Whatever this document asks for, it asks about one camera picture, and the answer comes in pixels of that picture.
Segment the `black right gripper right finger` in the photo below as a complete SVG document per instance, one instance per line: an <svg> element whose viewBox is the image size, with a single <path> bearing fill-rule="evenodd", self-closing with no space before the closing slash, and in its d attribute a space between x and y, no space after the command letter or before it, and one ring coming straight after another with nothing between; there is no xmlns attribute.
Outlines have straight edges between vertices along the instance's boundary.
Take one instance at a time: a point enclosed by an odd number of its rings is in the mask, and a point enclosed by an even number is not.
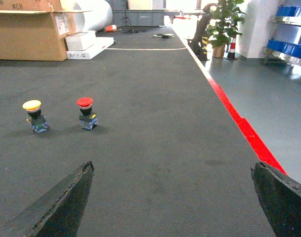
<svg viewBox="0 0 301 237"><path fill-rule="evenodd" d="M251 169L259 203L277 237L301 237L301 184L260 161Z"/></svg>

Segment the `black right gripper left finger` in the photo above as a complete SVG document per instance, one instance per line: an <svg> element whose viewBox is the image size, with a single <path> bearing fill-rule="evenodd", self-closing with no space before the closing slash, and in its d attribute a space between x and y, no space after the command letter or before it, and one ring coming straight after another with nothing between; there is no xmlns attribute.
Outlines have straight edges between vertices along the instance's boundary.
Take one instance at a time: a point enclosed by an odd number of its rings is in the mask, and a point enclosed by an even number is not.
<svg viewBox="0 0 301 237"><path fill-rule="evenodd" d="M0 237L75 237L89 197L94 166L83 163L16 217Z"/></svg>

